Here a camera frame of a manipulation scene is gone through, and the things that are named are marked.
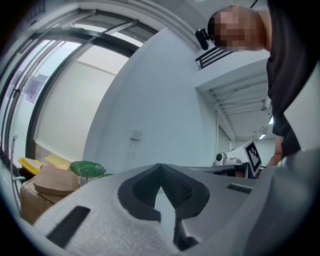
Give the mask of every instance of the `person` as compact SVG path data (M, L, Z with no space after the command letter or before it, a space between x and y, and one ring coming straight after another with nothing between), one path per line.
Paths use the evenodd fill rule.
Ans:
M312 41L307 39L310 35L304 27L306 23L301 22L305 19L296 22L292 19L293 15L304 13L312 17L312 10L304 12L303 6L300 10L294 6L292 11L287 7L271 0L267 1L265 10L231 5L215 12L207 26L208 36L216 47L227 51L265 49L270 52L266 71L275 152L266 167L276 166L282 158L301 149L284 111L299 94L318 60L317 54L311 52Z

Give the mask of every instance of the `air vent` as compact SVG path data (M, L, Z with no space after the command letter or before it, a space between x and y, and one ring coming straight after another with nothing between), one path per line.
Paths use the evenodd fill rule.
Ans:
M250 187L250 186L243 186L243 185L234 184L234 183L231 183L226 188L230 189L230 190L235 190L238 192L246 193L246 194L250 194L250 192L252 190L252 187Z

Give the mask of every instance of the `white wall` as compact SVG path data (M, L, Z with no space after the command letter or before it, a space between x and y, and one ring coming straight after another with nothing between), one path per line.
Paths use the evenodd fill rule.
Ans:
M218 152L226 153L230 149L230 139L225 134L225 132L219 127L219 140L218 140Z
M215 116L192 83L195 58L169 29L140 47L104 95L83 158L111 173L155 163L210 166ZM134 130L140 141L130 139Z
M242 144L246 143L247 140L235 140L234 141L234 147L241 146ZM254 144L256 146L256 149L258 150L258 153L260 155L261 161L262 161L262 166L266 166L270 158L274 155L275 153L275 139L257 139L254 140Z

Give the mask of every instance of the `frosted glass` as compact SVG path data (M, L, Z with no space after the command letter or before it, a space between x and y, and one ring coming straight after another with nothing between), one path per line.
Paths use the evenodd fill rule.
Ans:
M10 127L9 149L11 149L13 136L18 136L13 154L13 163L17 167L21 167L18 159L24 157L26 153L28 127L39 94L59 64L79 45L74 42L60 43L39 63L26 82L17 101Z

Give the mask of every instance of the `white ceiling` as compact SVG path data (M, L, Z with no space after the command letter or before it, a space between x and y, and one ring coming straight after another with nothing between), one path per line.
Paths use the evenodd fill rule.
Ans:
M213 80L208 91L225 113L237 140L258 139L263 133L266 139L275 137L272 125L268 125L272 109L262 110L268 98L266 62L241 67L241 72L230 71Z

